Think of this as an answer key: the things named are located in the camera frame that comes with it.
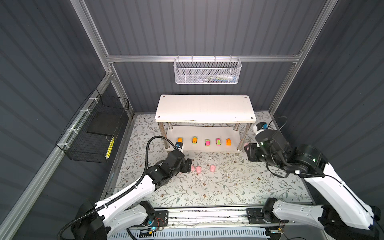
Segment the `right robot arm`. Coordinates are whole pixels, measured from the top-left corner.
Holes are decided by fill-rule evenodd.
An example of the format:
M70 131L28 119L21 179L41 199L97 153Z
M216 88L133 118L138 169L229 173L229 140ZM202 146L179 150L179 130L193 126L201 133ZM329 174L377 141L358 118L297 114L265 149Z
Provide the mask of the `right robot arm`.
M325 205L299 205L268 198L259 213L248 211L250 223L298 222L317 227L335 240L378 240L381 211L364 203L339 177L327 158L315 147L291 147L276 130L256 127L255 143L245 146L251 162L276 167L283 176L296 175L312 185Z

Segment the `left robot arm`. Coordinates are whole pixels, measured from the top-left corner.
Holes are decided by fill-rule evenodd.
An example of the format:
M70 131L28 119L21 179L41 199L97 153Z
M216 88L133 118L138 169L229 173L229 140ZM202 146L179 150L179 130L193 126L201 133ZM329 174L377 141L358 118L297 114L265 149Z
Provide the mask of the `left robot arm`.
M75 219L59 230L57 239L64 239L67 229L76 240L106 240L122 229L151 226L156 211L141 199L168 184L177 174L191 172L192 159L185 157L183 146L182 142L171 144L173 150L166 159L149 166L150 145L147 144L144 172L139 179L109 198L95 204L84 203Z

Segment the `white two-tier shelf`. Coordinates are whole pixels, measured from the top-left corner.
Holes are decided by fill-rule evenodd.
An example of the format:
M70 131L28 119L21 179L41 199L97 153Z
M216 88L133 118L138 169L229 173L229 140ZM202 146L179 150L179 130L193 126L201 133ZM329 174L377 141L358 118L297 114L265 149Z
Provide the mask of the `white two-tier shelf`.
M164 137L173 143L183 138L185 152L239 153L256 120L249 96L229 95L162 95L155 116ZM206 139L210 146L205 146Z

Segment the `yellow green marker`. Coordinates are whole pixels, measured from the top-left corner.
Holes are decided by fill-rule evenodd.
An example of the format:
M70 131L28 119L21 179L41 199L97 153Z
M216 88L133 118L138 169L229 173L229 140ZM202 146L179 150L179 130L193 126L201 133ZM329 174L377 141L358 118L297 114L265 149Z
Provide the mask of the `yellow green marker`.
M105 154L106 160L108 160L110 158L110 156L111 156L111 153L112 153L112 150L113 150L113 147L114 147L114 143L115 143L115 137L112 137L112 139L110 140L108 149L106 151L106 154Z

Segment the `items in white basket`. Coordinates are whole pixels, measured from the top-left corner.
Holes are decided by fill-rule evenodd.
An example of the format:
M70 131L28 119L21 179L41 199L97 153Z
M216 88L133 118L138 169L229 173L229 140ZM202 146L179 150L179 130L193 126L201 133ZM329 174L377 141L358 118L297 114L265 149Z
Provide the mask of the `items in white basket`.
M202 83L222 83L222 84L237 84L238 76L236 75L216 75L216 76L206 76L202 79L199 79Z

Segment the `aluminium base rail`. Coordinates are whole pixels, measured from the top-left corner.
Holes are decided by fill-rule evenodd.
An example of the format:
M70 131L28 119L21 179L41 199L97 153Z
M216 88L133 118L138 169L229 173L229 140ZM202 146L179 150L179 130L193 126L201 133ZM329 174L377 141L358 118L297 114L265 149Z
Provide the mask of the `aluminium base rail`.
M118 211L116 207L89 213L88 217L74 224L71 231L77 240L106 240L129 228L136 228L128 236L137 240L197 239L197 238L264 238L278 239L282 233L278 227L296 223L316 232L325 231L315 221L322 209L315 206L290 204L287 209L294 214L288 216L282 211L267 217L267 208L246 210L194 209L184 213L169 214L156 211L147 201L130 209Z

